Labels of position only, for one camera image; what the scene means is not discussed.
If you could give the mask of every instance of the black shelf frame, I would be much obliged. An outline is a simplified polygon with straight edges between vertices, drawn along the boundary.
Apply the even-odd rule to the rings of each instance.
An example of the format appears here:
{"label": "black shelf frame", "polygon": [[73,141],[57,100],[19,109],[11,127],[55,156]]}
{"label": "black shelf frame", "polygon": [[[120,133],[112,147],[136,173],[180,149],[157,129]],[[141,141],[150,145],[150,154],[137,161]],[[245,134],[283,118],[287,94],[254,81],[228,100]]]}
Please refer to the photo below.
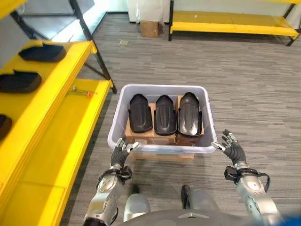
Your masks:
{"label": "black shelf frame", "polygon": [[103,78],[105,78],[106,80],[111,80],[113,87],[111,88],[114,94],[117,94],[117,89],[116,86],[109,74],[109,71],[103,61],[103,58],[100,54],[100,51],[94,41],[93,35],[91,34],[84,18],[83,18],[83,14],[79,8],[79,5],[77,3],[76,0],[68,0],[73,13],[45,13],[45,14],[19,14],[16,10],[14,10],[13,12],[10,13],[10,15],[12,16],[12,18],[15,20],[15,22],[19,25],[19,27],[23,30],[23,32],[26,34],[26,36],[29,39],[44,39],[44,40],[49,40],[49,38],[47,38],[46,36],[44,36],[43,34],[41,34],[40,32],[36,31],[35,29],[33,29],[32,27],[30,27],[24,20],[23,17],[75,17],[79,20],[79,24],[83,30],[83,33],[86,37],[86,39],[88,41],[92,41],[95,45],[96,48],[96,53],[94,54],[97,60],[97,63],[99,64],[101,71],[97,70],[96,68],[94,68],[93,66],[89,65],[88,63],[84,63],[84,66],[86,66],[87,68],[89,68],[90,70],[92,70],[93,72],[95,72],[96,74],[102,76]]}

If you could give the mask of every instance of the orange object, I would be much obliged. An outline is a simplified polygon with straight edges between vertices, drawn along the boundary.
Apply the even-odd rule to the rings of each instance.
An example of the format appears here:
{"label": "orange object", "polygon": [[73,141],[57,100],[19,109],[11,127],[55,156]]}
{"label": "orange object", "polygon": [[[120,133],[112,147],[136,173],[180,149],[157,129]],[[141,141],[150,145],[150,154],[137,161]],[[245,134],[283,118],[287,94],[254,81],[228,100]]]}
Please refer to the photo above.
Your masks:
{"label": "orange object", "polygon": [[93,97],[93,93],[87,92],[87,97],[88,97],[88,98],[92,98],[92,97]]}

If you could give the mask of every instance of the black plastic shoe part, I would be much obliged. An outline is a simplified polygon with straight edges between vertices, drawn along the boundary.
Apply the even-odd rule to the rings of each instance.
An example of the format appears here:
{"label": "black plastic shoe part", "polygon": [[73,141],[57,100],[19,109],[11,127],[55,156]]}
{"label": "black plastic shoe part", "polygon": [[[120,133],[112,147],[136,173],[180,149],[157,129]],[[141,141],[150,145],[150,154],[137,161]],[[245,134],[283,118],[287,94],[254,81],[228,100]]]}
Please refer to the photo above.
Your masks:
{"label": "black plastic shoe part", "polygon": [[0,114],[0,140],[2,140],[10,131],[13,121],[4,114]]}
{"label": "black plastic shoe part", "polygon": [[63,46],[47,45],[34,46],[21,50],[19,56],[26,61],[59,62],[66,56]]}
{"label": "black plastic shoe part", "polygon": [[14,74],[0,75],[0,92],[30,93],[36,90],[42,82],[36,72],[14,71]]}
{"label": "black plastic shoe part", "polygon": [[142,94],[136,94],[131,99],[128,114],[130,127],[134,133],[144,133],[152,129],[151,108]]}
{"label": "black plastic shoe part", "polygon": [[186,93],[180,100],[178,132],[187,137],[197,137],[202,132],[202,112],[193,93]]}
{"label": "black plastic shoe part", "polygon": [[156,101],[154,112],[155,133],[161,136],[169,136],[176,132],[176,115],[174,103],[167,95],[162,95]]}

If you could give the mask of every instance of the black wire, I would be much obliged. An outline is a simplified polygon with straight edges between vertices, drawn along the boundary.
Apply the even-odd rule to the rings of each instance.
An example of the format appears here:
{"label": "black wire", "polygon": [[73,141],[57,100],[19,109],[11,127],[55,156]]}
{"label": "black wire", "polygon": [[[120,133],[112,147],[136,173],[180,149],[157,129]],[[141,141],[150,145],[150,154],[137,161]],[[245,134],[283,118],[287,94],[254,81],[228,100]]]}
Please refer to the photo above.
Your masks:
{"label": "black wire", "polygon": [[270,177],[269,177],[268,174],[266,174],[266,173],[258,173],[258,174],[255,174],[255,173],[247,173],[247,174],[244,174],[244,175],[240,176],[240,178],[244,178],[244,177],[247,177],[247,176],[256,176],[256,177],[258,177],[258,178],[260,178],[260,177],[267,177],[267,183],[266,183],[265,186],[264,186],[264,191],[265,191],[265,192],[268,192],[268,190],[269,190],[269,185],[270,185],[270,183],[271,183],[271,179],[270,179]]}
{"label": "black wire", "polygon": [[265,192],[268,192],[268,189],[269,189],[269,185],[270,185],[270,183],[271,183],[271,179],[270,179],[270,177],[269,177],[269,175],[268,174],[266,174],[266,173],[259,173],[258,175],[257,175],[257,177],[267,177],[267,183],[265,184],[265,186],[264,186],[264,191]]}

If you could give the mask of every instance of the yellow metal shelving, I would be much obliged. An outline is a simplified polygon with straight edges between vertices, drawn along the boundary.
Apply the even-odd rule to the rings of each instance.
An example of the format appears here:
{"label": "yellow metal shelving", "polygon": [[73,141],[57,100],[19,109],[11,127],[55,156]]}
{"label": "yellow metal shelving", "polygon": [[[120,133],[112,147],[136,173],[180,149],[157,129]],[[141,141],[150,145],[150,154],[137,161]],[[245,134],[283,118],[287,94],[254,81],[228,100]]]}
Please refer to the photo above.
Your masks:
{"label": "yellow metal shelving", "polygon": [[0,218],[1,226],[57,226],[111,81],[76,79],[92,98],[67,93]]}
{"label": "yellow metal shelving", "polygon": [[1,0],[0,1],[0,19],[10,14],[18,6],[22,5],[27,0]]}
{"label": "yellow metal shelving", "polygon": [[[51,44],[31,40],[26,47]],[[24,61],[18,54],[0,73],[13,70],[34,71],[42,77],[41,86],[29,94],[0,93],[0,113],[13,120],[13,127],[0,142],[0,215],[5,209],[30,155],[58,109],[68,88],[91,52],[93,42],[60,43],[66,57],[58,63]]]}
{"label": "yellow metal shelving", "polygon": [[230,32],[291,36],[298,33],[282,16],[174,11],[173,31]]}

